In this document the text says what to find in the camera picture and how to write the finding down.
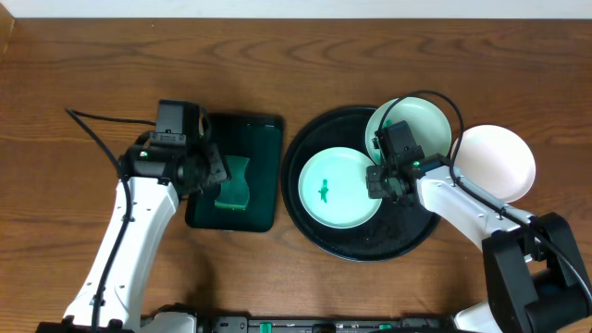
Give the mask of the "green wavy sponge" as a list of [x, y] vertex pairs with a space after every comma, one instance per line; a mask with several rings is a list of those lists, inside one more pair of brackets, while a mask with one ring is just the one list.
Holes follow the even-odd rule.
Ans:
[[245, 177], [250, 159], [243, 156], [228, 155], [227, 163], [231, 179], [221, 184], [220, 193], [215, 199], [215, 207], [219, 209], [245, 210], [251, 197]]

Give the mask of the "pale green plate bottom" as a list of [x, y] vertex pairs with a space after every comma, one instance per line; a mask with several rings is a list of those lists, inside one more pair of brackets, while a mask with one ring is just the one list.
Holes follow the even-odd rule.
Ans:
[[373, 217], [382, 201], [372, 199], [366, 187], [366, 169], [373, 161], [346, 147], [325, 149], [303, 166], [298, 198], [306, 213], [319, 224], [336, 229], [359, 227]]

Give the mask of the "white plate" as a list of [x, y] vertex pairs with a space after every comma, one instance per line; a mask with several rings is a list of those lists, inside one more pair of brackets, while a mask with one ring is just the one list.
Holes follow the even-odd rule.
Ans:
[[474, 184], [506, 203], [524, 197], [537, 173], [526, 142], [509, 129], [479, 125], [465, 131], [455, 166]]

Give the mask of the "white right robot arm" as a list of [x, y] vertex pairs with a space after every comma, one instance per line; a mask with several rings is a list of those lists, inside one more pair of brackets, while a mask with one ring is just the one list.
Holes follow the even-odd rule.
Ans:
[[375, 133], [378, 165], [366, 171], [369, 197], [419, 204], [483, 254], [487, 300], [460, 311], [460, 332], [556, 332], [591, 315], [591, 283], [567, 221], [535, 216], [476, 186], [441, 154], [426, 157], [409, 125]]

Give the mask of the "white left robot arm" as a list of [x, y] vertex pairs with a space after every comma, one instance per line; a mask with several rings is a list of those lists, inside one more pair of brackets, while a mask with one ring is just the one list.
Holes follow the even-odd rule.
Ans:
[[179, 203], [230, 180], [211, 139], [206, 110], [162, 100], [152, 130], [120, 157], [109, 154], [118, 184], [113, 213], [89, 275], [63, 318], [40, 332], [194, 332], [197, 316], [173, 311], [142, 324], [142, 303], [158, 246]]

